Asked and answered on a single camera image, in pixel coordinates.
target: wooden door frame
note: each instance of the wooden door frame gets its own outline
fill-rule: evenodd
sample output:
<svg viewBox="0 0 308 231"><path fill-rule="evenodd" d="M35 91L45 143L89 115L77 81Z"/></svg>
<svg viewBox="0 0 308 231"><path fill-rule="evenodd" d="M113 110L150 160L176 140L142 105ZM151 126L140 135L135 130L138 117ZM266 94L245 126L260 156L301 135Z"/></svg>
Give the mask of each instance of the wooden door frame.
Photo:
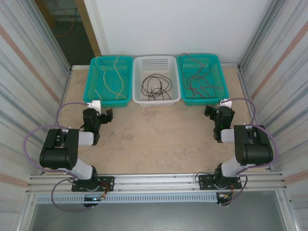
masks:
<svg viewBox="0 0 308 231"><path fill-rule="evenodd" d="M90 45L92 47L94 56L101 56L102 55L101 50L97 43L97 39L94 34L94 30L93 30L92 23L89 18L89 14L88 14L85 2L84 0L75 0L75 3L79 10L79 14L80 14L83 26L85 27L88 39L90 41Z"/></svg>
<svg viewBox="0 0 308 231"><path fill-rule="evenodd" d="M41 12L41 14L43 15L45 21L47 22L48 26L50 29L54 28L56 23L55 23L55 19L53 17L53 15L50 13L45 0L35 0L35 3L39 9L39 11ZM84 0L75 0L76 6L79 10L80 13L80 17L83 23L83 26L86 30L90 45L92 47L94 56L101 56L101 50L100 47L97 43L97 39L96 36L94 34L94 30L89 18L89 14L85 5Z"/></svg>

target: plastic basket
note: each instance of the plastic basket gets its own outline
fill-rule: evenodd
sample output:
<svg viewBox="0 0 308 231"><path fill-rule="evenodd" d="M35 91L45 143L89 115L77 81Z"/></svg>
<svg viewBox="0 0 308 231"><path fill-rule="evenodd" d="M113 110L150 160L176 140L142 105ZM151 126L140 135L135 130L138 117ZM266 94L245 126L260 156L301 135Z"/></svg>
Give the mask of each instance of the plastic basket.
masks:
<svg viewBox="0 0 308 231"><path fill-rule="evenodd" d="M187 105L217 104L229 97L226 81L220 66L219 58L214 54L189 54L178 56L178 69L182 99Z"/></svg>
<svg viewBox="0 0 308 231"><path fill-rule="evenodd" d="M90 63L88 80L83 100L86 103L102 98L102 107L125 107L131 100L133 58L120 56L116 62L122 81L117 74L114 64L117 56L102 56L93 58Z"/></svg>
<svg viewBox="0 0 308 231"><path fill-rule="evenodd" d="M160 74L170 79L172 88L166 94L154 98L141 91L142 82L152 74ZM160 81L151 81L151 88L160 87ZM181 98L177 61L173 56L144 56L134 59L133 101L142 107L171 106Z"/></svg>

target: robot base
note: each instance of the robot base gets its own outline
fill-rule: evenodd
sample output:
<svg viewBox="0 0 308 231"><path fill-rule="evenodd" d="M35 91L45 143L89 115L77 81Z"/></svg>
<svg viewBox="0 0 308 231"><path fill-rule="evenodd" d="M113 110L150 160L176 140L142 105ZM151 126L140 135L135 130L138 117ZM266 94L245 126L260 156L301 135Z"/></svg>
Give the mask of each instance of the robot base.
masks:
<svg viewBox="0 0 308 231"><path fill-rule="evenodd" d="M222 175L221 170L222 164L219 164L215 169L214 174L199 175L199 187L200 190L225 190L231 189L241 189L241 179L239 177L225 177Z"/></svg>
<svg viewBox="0 0 308 231"><path fill-rule="evenodd" d="M215 181L215 174L199 175L199 187L200 190L231 190L231 185L234 189L241 189L242 184L239 177L227 178L225 177L225 184L218 186Z"/></svg>
<svg viewBox="0 0 308 231"><path fill-rule="evenodd" d="M112 192L114 190L115 178L114 177L98 177L98 186L94 190L88 190L84 187L81 182L82 180L75 180L72 186L72 192L104 192L106 187L100 185L100 182L106 183L108 185L108 191Z"/></svg>

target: metal bracket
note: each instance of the metal bracket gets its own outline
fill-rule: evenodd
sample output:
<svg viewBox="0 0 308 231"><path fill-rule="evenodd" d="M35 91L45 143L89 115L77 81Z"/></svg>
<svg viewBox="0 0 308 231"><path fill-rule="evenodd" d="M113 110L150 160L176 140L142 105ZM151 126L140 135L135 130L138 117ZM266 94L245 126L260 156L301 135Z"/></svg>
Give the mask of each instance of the metal bracket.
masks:
<svg viewBox="0 0 308 231"><path fill-rule="evenodd" d="M232 101L228 101L228 102L225 102L225 103L224 103L224 101L226 101L226 100L228 100L228 99L220 100L220 101L219 101L220 106L226 106L226 107L231 108L231 106L232 106Z"/></svg>
<svg viewBox="0 0 308 231"><path fill-rule="evenodd" d="M87 103L88 108L94 108L96 111L102 114L102 108L101 108L101 101L99 100L93 100L91 103Z"/></svg>
<svg viewBox="0 0 308 231"><path fill-rule="evenodd" d="M231 185L233 185L234 189L241 189L242 183L239 177L225 177L228 182L226 183L226 187L220 188L215 184L215 175L199 175L199 187L200 190L231 190Z"/></svg>
<svg viewBox="0 0 308 231"><path fill-rule="evenodd" d="M72 185L72 192L105 192L106 187L101 186L100 183L106 183L108 185L108 192L112 192L114 190L115 178L114 177L98 177L99 186L95 190L87 190L82 186L78 185L76 181L74 181Z"/></svg>

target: metal mounting plate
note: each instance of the metal mounting plate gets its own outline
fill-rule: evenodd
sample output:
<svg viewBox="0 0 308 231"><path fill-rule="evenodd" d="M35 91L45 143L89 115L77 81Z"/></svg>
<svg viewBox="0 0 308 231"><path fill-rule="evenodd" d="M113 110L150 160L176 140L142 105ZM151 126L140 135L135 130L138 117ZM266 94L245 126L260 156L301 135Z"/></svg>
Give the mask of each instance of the metal mounting plate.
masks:
<svg viewBox="0 0 308 231"><path fill-rule="evenodd" d="M115 178L114 177L98 177L99 182L104 182L108 185L108 191L114 190ZM72 192L105 192L106 188L99 185L96 190L88 190L86 188L80 188L76 184L72 185Z"/></svg>
<svg viewBox="0 0 308 231"><path fill-rule="evenodd" d="M234 186L234 189L241 189L241 179L239 177L234 178L228 178L230 182L228 182L228 185L224 188L221 188L221 190L231 189L231 184ZM220 189L215 184L215 175L214 174L208 174L208 175L199 175L199 187L200 190L217 190Z"/></svg>

